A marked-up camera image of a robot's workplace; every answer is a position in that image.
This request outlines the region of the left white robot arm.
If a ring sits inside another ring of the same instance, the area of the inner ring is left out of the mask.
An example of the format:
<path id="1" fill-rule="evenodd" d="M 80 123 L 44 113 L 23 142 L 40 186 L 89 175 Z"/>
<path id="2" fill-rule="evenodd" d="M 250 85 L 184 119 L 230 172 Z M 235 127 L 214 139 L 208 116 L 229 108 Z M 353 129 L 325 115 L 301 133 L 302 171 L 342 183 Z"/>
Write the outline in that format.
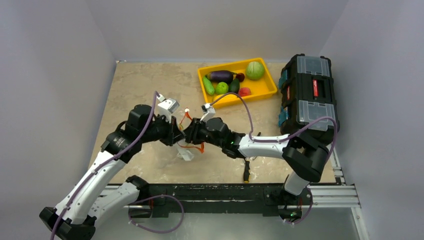
<path id="1" fill-rule="evenodd" d="M 166 194 L 152 195 L 150 185 L 133 175 L 110 194 L 101 193 L 111 179 L 145 143 L 160 141 L 173 146 L 184 138 L 173 113 L 177 103 L 136 105 L 100 147 L 94 162 L 73 189 L 54 207 L 45 207 L 40 219 L 51 231 L 50 239 L 90 240 L 104 220 L 128 204 L 152 204 Z"/>

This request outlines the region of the clear orange zip bag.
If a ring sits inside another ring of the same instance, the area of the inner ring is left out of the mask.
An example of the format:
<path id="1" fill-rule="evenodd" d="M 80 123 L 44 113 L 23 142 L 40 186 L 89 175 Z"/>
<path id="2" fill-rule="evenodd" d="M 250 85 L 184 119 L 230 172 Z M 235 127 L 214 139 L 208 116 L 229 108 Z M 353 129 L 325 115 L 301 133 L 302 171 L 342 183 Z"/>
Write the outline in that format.
<path id="1" fill-rule="evenodd" d="M 191 121 L 193 119 L 190 116 L 189 112 L 190 112 L 190 109 L 185 108 L 184 109 L 184 115 L 178 123 L 178 129 L 181 130 L 181 131 L 184 130 L 184 126 L 183 126 L 184 121 L 188 121 L 188 120 Z M 205 151 L 205 146 L 204 146 L 203 143 L 201 143 L 200 145 L 194 145 L 194 144 L 185 142 L 185 140 L 180 140 L 179 142 L 177 142 L 176 149 L 177 149 L 177 155 L 176 156 L 179 159 L 182 159 L 182 160 L 188 162 L 188 161 L 192 161 L 193 158 L 195 157 L 195 155 L 193 153 L 194 150 L 197 150 L 201 154 L 203 154 L 204 151 Z"/>

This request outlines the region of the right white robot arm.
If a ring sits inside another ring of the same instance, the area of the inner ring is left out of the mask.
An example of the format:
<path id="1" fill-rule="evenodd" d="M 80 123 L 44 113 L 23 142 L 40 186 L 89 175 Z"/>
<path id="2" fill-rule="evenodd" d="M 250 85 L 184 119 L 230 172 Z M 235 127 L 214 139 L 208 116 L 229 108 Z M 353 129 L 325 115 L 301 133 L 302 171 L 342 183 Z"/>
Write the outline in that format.
<path id="1" fill-rule="evenodd" d="M 267 157 L 286 161 L 292 173 L 284 182 L 280 196 L 288 204 L 298 200 L 307 185 L 321 181 L 330 155 L 326 145 L 305 131 L 298 135 L 253 137 L 230 130 L 220 117 L 208 121 L 194 118 L 183 132 L 187 143 L 214 145 L 232 159 Z"/>

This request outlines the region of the purple eggplant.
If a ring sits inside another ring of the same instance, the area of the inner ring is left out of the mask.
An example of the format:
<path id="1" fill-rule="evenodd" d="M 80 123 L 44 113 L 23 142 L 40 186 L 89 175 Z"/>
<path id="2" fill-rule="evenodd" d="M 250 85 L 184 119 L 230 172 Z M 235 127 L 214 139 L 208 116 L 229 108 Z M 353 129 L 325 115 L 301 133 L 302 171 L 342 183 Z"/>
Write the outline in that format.
<path id="1" fill-rule="evenodd" d="M 230 84 L 233 81 L 236 74 L 237 74 L 236 72 L 232 72 L 229 70 L 216 70 L 216 71 L 211 71 L 207 73 L 205 77 L 214 83 L 223 82 L 226 84 Z"/>

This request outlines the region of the green lime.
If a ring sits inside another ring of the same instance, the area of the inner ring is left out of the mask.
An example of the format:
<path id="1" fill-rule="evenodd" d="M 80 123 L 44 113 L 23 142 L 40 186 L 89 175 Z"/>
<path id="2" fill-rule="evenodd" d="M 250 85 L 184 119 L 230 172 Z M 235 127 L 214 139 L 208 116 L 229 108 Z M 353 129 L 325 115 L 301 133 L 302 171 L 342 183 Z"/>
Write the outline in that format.
<path id="1" fill-rule="evenodd" d="M 217 95 L 223 95 L 229 92 L 229 85 L 226 82 L 219 82 L 215 87 Z"/>

